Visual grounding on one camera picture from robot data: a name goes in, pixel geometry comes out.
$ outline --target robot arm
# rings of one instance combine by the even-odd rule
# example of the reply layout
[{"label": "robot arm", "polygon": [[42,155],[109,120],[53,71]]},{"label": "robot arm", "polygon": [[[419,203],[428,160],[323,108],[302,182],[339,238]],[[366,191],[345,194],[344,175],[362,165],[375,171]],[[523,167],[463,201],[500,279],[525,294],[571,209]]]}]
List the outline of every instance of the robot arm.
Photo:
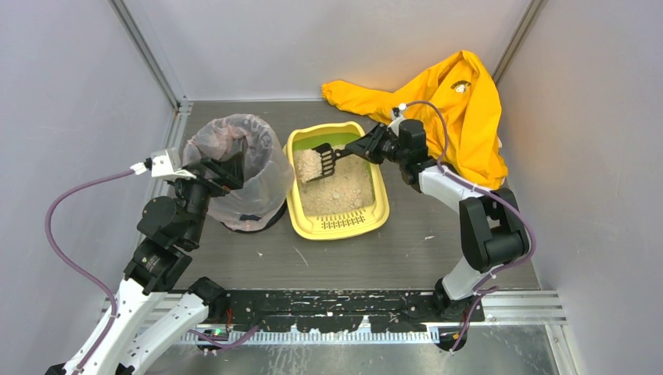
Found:
[{"label": "robot arm", "polygon": [[[500,203],[472,188],[476,186],[461,177],[454,179],[450,166],[438,167],[428,156],[423,123],[395,116],[389,126],[379,124],[368,134],[350,142],[345,150],[370,163],[385,159],[399,165],[403,181],[415,191],[430,195],[451,208],[460,217],[463,258],[453,271],[435,285],[435,309],[440,314],[457,313],[470,303],[476,286],[492,269],[523,256],[529,241],[523,224]],[[493,191],[516,209],[513,192],[501,188]]]},{"label": "robot arm", "polygon": [[[205,158],[182,169],[176,149],[152,154],[145,167],[152,170],[153,177],[173,185],[175,196],[154,198],[142,211],[137,228],[145,239],[124,269],[115,295],[116,315],[111,316],[109,309],[76,355],[67,363],[52,366],[48,375],[143,373],[186,330],[225,313],[228,302],[224,289],[203,278],[178,307],[134,339],[147,315],[191,263],[185,252],[199,247],[210,198],[242,188],[242,162],[243,155],[238,153],[226,162]],[[111,319],[113,324],[107,329]],[[104,338],[95,348],[101,336]],[[88,355],[84,366],[78,368]]]}]

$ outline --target white wall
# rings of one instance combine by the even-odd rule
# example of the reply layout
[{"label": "white wall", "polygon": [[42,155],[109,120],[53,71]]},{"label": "white wall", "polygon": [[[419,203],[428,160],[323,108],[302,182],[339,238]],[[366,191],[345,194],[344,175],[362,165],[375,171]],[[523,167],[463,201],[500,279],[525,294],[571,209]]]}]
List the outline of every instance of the white wall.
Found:
[{"label": "white wall", "polygon": [[535,267],[590,374],[663,365],[661,20],[661,2],[548,2],[499,86]]},{"label": "white wall", "polygon": [[[107,1],[4,2],[0,45],[0,372],[39,374],[82,345],[104,299],[51,251],[46,209],[161,147],[173,111]],[[56,211],[63,250],[113,289],[148,189],[128,177]]]},{"label": "white wall", "polygon": [[250,100],[320,98],[339,79],[393,91],[461,49],[492,71],[529,0],[127,3],[189,99]]}]

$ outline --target black litter scoop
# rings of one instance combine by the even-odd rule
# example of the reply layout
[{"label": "black litter scoop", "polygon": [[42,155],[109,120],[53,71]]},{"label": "black litter scoop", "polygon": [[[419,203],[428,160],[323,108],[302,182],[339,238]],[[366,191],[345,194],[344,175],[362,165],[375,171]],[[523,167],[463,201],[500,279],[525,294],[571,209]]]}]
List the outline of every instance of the black litter scoop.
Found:
[{"label": "black litter scoop", "polygon": [[313,150],[320,154],[322,172],[319,177],[312,178],[309,181],[321,180],[332,176],[336,171],[336,160],[352,155],[352,152],[346,149],[334,150],[329,143],[323,143],[322,145],[314,147]]}]

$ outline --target yellow raincoat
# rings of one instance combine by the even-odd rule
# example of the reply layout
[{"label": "yellow raincoat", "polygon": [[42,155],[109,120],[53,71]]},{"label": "yellow raincoat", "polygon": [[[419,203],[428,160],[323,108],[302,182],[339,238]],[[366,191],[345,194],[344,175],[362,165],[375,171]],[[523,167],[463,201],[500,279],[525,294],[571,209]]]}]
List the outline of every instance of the yellow raincoat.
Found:
[{"label": "yellow raincoat", "polygon": [[[477,55],[460,51],[420,73],[396,92],[370,90],[335,80],[322,85],[322,96],[342,111],[391,122],[391,110],[400,103],[428,100],[440,109],[449,128],[445,161],[466,179],[497,189],[508,169],[499,154],[497,125],[500,97]],[[424,123],[428,154],[438,158],[444,146],[442,123],[427,105],[413,105],[408,119]]]}]

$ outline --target trash bin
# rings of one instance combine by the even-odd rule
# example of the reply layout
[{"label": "trash bin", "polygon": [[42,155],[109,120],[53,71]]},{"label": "trash bin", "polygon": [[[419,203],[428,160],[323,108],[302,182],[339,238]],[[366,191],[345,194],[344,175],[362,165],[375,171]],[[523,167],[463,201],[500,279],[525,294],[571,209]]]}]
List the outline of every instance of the trash bin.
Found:
[{"label": "trash bin", "polygon": [[295,180],[274,130],[254,115],[215,119],[187,141],[183,163],[204,157],[229,159],[244,152],[244,187],[212,198],[207,214],[228,229],[256,233],[274,225],[285,212],[285,196]]}]

